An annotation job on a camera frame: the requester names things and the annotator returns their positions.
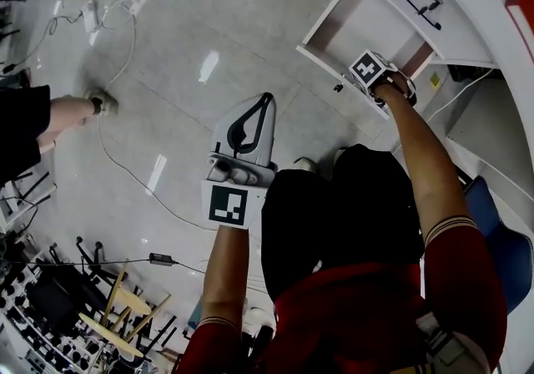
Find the white power adapter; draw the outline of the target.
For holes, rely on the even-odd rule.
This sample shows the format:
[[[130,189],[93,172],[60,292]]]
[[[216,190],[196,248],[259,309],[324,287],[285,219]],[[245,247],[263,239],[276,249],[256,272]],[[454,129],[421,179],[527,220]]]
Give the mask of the white power adapter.
[[[88,0],[83,7],[83,22],[86,33],[93,33],[98,27],[97,5],[95,0]]]

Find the person's right forearm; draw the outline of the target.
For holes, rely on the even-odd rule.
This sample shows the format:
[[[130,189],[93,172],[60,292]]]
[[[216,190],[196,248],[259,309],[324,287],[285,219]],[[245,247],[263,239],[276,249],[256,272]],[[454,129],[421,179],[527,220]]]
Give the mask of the person's right forearm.
[[[373,88],[389,107],[399,132],[403,155],[426,243],[457,227],[476,226],[470,217],[456,169],[426,121],[407,99],[408,83],[393,73]]]

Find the person's red shirt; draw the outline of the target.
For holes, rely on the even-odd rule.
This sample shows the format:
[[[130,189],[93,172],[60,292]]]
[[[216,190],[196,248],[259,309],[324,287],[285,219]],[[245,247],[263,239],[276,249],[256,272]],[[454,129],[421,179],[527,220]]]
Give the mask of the person's red shirt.
[[[432,312],[491,374],[507,326],[482,233],[457,227],[426,243],[425,262],[364,263],[314,273],[275,302],[275,337],[253,360],[238,330],[201,322],[174,374],[436,374],[416,320]]]

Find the grey hip-worn device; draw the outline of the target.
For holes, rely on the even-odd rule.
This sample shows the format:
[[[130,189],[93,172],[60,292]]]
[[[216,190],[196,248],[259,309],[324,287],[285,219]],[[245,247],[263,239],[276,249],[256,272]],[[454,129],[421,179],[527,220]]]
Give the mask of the grey hip-worn device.
[[[417,319],[416,324],[425,336],[426,358],[436,374],[468,374],[473,362],[470,352],[440,326],[432,312]]]

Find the person's left forearm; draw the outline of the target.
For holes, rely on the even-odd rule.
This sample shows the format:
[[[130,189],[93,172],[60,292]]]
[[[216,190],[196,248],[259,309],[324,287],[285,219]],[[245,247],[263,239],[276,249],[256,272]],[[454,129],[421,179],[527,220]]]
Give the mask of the person's left forearm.
[[[204,277],[201,322],[242,329],[249,271],[249,232],[220,225]]]

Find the person's black trousers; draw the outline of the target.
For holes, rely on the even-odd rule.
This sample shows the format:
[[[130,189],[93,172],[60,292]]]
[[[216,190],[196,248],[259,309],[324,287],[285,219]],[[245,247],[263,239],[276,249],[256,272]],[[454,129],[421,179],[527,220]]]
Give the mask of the person's black trousers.
[[[424,252],[411,181],[387,151],[346,149],[330,179],[278,172],[261,212],[261,263],[272,300],[322,270],[418,264]]]

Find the shelf of dark small parts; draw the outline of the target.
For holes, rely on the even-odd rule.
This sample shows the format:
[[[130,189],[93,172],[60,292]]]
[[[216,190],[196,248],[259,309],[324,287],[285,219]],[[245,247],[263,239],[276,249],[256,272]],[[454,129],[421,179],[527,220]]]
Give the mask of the shelf of dark small parts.
[[[97,374],[103,342],[85,334],[88,328],[75,324],[80,335],[72,338],[44,333],[30,313],[27,291],[38,282],[40,271],[24,268],[0,292],[0,327],[31,374]]]

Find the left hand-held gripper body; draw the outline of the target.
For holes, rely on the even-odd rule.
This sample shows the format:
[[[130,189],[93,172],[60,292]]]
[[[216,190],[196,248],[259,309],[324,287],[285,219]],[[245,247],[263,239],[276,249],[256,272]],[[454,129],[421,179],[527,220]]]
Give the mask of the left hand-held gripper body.
[[[272,150],[274,145],[276,102],[272,93]],[[204,220],[213,226],[226,225],[247,230],[261,211],[267,189],[274,180],[277,165],[269,154],[239,154],[229,146],[229,126],[238,118],[240,105],[230,110],[215,126],[207,162],[209,172],[201,181]],[[256,119],[245,126],[251,137]]]

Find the large round wooden stool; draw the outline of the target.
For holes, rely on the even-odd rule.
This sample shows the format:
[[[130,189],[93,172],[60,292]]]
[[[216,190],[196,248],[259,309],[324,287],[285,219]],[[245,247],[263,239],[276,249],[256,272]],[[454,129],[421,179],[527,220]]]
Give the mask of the large round wooden stool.
[[[134,338],[135,335],[137,335],[142,328],[147,325],[153,317],[155,317],[163,308],[165,303],[171,298],[171,295],[167,295],[163,301],[155,306],[153,309],[151,309],[151,313],[149,315],[144,315],[144,318],[141,320],[141,322],[133,329],[131,332],[126,335],[125,338],[122,338],[119,334],[115,332],[115,330],[118,328],[118,325],[122,321],[125,323],[126,316],[131,312],[127,313],[126,309],[120,313],[118,319],[109,327],[101,326],[100,322],[96,322],[93,318],[83,314],[79,313],[79,318],[87,325],[89,326],[93,331],[95,331],[97,334],[99,334],[104,340],[107,340],[109,343],[114,345],[119,351],[126,352],[130,356],[133,357],[144,357],[144,354],[137,348],[134,348],[132,345],[130,345],[130,341]]]

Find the blue chair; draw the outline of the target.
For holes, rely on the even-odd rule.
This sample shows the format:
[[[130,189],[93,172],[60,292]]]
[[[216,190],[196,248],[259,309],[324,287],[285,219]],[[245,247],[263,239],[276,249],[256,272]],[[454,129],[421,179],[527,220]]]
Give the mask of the blue chair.
[[[467,180],[462,188],[496,267],[507,312],[512,313],[534,288],[534,245],[528,236],[504,224],[483,177]]]

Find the white drawer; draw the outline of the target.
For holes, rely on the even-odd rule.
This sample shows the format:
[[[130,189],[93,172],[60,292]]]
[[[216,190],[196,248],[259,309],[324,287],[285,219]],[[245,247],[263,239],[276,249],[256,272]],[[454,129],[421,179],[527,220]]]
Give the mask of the white drawer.
[[[346,90],[383,119],[389,109],[369,99],[350,72],[370,50],[416,78],[434,56],[424,38],[386,0],[331,0],[296,50],[335,78],[334,91]]]

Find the white curved desk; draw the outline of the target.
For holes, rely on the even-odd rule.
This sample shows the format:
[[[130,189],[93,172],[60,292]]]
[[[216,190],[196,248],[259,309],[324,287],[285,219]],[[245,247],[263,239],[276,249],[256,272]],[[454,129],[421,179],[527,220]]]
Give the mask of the white curved desk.
[[[505,222],[534,235],[534,49],[505,0],[457,0],[504,81],[485,80],[448,134],[461,165],[481,174]]]

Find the small round wooden stool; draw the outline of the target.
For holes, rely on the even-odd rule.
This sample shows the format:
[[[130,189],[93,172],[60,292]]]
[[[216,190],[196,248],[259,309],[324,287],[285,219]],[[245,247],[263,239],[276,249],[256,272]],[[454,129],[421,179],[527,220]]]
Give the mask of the small round wooden stool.
[[[123,286],[123,277],[126,272],[126,265],[126,262],[122,264],[122,268],[118,274],[118,277],[113,283],[103,317],[100,321],[101,326],[106,326],[109,314],[111,313],[111,309],[113,308],[113,303],[115,301],[118,301],[120,304],[124,305],[127,313],[130,311],[134,311],[141,315],[149,315],[151,313],[151,309],[145,301]]]

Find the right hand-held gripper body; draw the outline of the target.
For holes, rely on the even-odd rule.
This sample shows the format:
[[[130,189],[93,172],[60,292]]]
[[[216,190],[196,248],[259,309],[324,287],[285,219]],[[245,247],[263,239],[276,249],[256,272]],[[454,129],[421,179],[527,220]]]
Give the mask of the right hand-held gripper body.
[[[364,95],[378,107],[385,107],[385,101],[375,94],[375,88],[382,84],[395,88],[412,107],[416,105],[416,86],[413,81],[380,54],[366,49],[349,66],[349,71]]]

